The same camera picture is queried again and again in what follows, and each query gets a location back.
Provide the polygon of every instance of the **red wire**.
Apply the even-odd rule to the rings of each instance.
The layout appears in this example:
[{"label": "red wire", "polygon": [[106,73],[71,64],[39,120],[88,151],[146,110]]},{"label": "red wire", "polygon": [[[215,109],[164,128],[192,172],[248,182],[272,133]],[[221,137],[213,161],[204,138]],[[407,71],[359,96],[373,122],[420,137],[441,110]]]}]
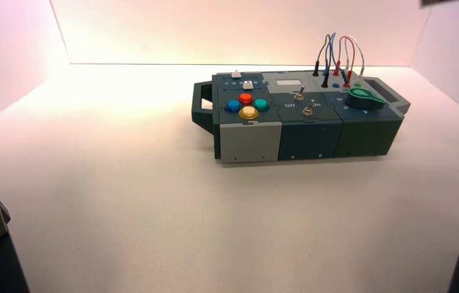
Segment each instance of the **red wire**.
[{"label": "red wire", "polygon": [[353,63],[355,62],[355,46],[353,45],[353,41],[351,38],[347,37],[347,36],[342,36],[341,38],[339,38],[339,58],[338,58],[338,61],[341,61],[341,40],[345,38],[345,43],[346,41],[350,41],[350,43],[352,43],[352,49],[353,49],[353,57],[352,57],[352,67],[350,67],[350,71],[352,71],[353,69]]}]

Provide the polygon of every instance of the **backdrop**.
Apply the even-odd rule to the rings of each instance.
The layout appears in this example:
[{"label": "backdrop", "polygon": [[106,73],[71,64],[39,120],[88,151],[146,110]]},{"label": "backdrop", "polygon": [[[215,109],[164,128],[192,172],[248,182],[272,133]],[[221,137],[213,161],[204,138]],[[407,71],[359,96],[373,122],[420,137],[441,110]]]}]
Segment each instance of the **backdrop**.
[{"label": "backdrop", "polygon": [[48,1],[0,0],[0,111],[68,63]]},{"label": "backdrop", "polygon": [[327,32],[367,65],[407,66],[420,0],[52,0],[73,63],[314,63]]}]

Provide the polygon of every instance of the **white button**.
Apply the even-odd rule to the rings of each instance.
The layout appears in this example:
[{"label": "white button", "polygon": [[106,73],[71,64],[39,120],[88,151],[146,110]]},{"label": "white button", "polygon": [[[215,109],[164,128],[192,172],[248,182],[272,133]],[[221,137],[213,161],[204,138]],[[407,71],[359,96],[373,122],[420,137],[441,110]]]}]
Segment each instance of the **white button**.
[{"label": "white button", "polygon": [[242,77],[242,74],[236,70],[231,73],[231,78],[241,78],[241,77]]},{"label": "white button", "polygon": [[244,84],[242,85],[242,88],[245,90],[252,90],[253,83],[251,81],[245,81]]}]

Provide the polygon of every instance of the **small display screen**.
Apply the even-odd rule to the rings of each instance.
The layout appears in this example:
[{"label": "small display screen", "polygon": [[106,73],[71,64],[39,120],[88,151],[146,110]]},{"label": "small display screen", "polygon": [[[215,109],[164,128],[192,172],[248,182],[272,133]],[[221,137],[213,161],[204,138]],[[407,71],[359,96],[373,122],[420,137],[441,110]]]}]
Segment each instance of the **small display screen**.
[{"label": "small display screen", "polygon": [[299,79],[277,79],[276,84],[278,85],[301,85],[302,81]]}]

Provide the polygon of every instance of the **red button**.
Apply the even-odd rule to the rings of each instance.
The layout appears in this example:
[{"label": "red button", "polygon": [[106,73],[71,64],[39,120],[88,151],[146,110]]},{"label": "red button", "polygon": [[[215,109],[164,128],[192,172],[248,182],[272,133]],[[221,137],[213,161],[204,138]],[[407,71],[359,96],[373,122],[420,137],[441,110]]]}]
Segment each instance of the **red button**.
[{"label": "red button", "polygon": [[253,96],[250,93],[241,93],[239,96],[239,101],[244,105],[250,105],[253,102]]}]

